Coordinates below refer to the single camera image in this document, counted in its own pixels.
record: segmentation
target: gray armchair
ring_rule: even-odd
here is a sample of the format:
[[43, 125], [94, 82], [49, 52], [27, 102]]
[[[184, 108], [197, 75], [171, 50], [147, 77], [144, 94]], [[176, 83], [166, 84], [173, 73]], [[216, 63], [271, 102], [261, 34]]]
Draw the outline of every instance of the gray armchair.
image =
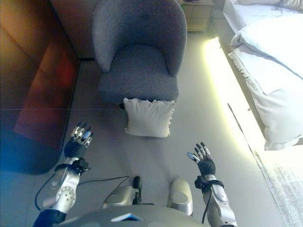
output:
[[186, 37], [177, 0], [99, 0], [92, 39], [103, 101], [176, 100]]

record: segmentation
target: drawer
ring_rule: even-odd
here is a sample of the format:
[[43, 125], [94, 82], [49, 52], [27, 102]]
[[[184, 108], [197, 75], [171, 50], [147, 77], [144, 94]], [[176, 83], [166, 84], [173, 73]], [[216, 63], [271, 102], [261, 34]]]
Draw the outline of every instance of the drawer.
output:
[[212, 6], [195, 6], [190, 17], [209, 18], [212, 12]]
[[188, 31], [205, 31], [208, 19], [206, 18], [191, 18], [187, 27]]
[[194, 6], [183, 5], [185, 17], [191, 17]]

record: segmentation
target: wire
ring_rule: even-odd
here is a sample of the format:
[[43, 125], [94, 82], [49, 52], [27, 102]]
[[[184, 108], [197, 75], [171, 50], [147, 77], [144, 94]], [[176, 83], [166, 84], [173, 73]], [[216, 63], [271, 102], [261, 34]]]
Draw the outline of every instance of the wire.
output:
[[102, 181], [111, 181], [111, 180], [116, 180], [116, 179], [121, 179], [121, 178], [125, 178], [120, 184], [122, 184], [124, 181], [126, 181], [128, 178], [130, 178], [130, 176], [120, 176], [120, 177], [114, 177], [114, 178], [108, 178], [108, 179], [104, 179], [104, 180], [91, 180], [91, 181], [84, 181], [80, 184], [78, 184], [78, 186], [85, 184], [85, 183], [89, 183], [89, 182], [102, 182]]
[[38, 210], [41, 210], [41, 208], [38, 206], [37, 204], [37, 198], [39, 193], [41, 192], [41, 190], [45, 187], [45, 185], [53, 178], [53, 176], [55, 176], [56, 173], [54, 173], [50, 178], [48, 178], [48, 180], [41, 186], [41, 188], [38, 190], [36, 196], [35, 196], [35, 206]]
[[186, 2], [193, 2], [193, 3], [197, 3], [197, 2], [199, 2], [200, 0], [184, 0], [184, 1], [186, 1]]
[[[36, 193], [35, 196], [35, 206], [38, 210], [41, 210], [41, 208], [38, 206], [37, 204], [37, 198], [38, 195], [40, 194], [40, 192], [42, 191], [42, 189], [46, 186], [46, 184], [55, 176], [56, 173], [54, 173], [50, 178], [48, 178], [48, 180], [41, 186], [41, 188], [38, 190], [38, 192]], [[120, 177], [114, 177], [114, 178], [108, 178], [108, 179], [102, 179], [102, 180], [91, 180], [91, 181], [84, 181], [80, 184], [78, 184], [78, 186], [85, 184], [85, 183], [89, 183], [89, 182], [103, 182], [103, 181], [111, 181], [111, 180], [116, 180], [116, 179], [121, 179], [121, 178], [125, 178], [123, 181], [120, 182], [120, 184], [118, 185], [118, 187], [120, 187], [120, 185], [126, 181], [128, 178], [130, 178], [130, 176], [120, 176]]]
[[126, 181], [129, 177], [130, 177], [130, 176], [127, 176], [123, 181], [120, 182], [120, 184], [118, 184], [117, 187], [120, 187], [120, 185], [121, 185], [124, 181]]
[[207, 210], [208, 210], [208, 205], [209, 205], [209, 202], [210, 202], [210, 198], [212, 197], [212, 193], [213, 193], [213, 191], [210, 189], [209, 198], [208, 198], [208, 201], [207, 201], [207, 204], [206, 204], [206, 207], [205, 207], [205, 210], [204, 210], [203, 218], [202, 218], [202, 224], [204, 224], [205, 215], [206, 215]]

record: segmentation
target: white bedsheet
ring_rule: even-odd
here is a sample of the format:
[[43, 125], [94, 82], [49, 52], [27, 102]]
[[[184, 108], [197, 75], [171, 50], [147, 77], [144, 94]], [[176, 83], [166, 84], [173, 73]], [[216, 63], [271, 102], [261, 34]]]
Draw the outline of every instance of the white bedsheet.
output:
[[223, 14], [234, 33], [237, 33], [241, 28], [258, 20], [269, 17], [293, 15], [297, 13], [297, 10], [277, 9], [274, 6], [244, 6], [237, 4], [237, 0], [225, 0], [223, 8]]
[[266, 150], [294, 145], [303, 135], [302, 28], [302, 14], [264, 19], [241, 29], [231, 43], [229, 56], [265, 125]]
[[[243, 73], [265, 125], [265, 150], [280, 150], [296, 144], [303, 135], [303, 79], [246, 45], [229, 56]], [[264, 70], [264, 65], [271, 68]]]

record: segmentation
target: wooden cabinet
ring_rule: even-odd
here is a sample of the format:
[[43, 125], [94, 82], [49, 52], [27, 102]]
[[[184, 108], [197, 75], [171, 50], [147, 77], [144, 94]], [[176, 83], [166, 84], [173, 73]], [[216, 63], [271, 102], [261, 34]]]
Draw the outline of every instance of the wooden cabinet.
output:
[[214, 3], [211, 0], [199, 0], [194, 2], [183, 1], [182, 6], [185, 13], [187, 30], [205, 31], [209, 23]]

